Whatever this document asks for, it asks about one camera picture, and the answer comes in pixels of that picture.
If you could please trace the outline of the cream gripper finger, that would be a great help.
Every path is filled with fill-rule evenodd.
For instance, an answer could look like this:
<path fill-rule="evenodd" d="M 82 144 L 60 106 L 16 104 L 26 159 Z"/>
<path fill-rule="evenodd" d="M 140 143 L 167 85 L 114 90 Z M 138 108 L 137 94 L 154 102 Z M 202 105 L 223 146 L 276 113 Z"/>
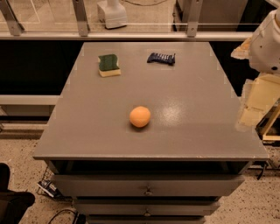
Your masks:
<path fill-rule="evenodd" d="M 247 60 L 249 58 L 249 47 L 251 38 L 246 38 L 239 46 L 232 52 L 231 57 L 238 60 Z"/>
<path fill-rule="evenodd" d="M 241 106 L 235 127 L 239 131 L 255 128 L 280 99 L 280 75 L 260 73 L 246 80 L 241 94 Z"/>

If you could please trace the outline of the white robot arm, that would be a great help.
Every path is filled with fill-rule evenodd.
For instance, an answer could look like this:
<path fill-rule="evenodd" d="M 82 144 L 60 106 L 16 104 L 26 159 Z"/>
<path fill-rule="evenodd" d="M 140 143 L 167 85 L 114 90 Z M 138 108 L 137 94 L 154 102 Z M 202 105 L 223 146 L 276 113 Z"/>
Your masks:
<path fill-rule="evenodd" d="M 259 75 L 243 85 L 236 128 L 255 128 L 280 99 L 280 8 L 271 11 L 250 38 L 231 52 Z"/>

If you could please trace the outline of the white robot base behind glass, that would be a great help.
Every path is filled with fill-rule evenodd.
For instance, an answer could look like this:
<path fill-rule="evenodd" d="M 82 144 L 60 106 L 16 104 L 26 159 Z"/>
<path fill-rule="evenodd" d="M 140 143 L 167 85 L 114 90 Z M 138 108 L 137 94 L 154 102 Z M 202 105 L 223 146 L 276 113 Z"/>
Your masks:
<path fill-rule="evenodd" d="M 124 27 L 128 23 L 125 7 L 119 0 L 101 0 L 97 3 L 99 20 L 107 29 Z"/>

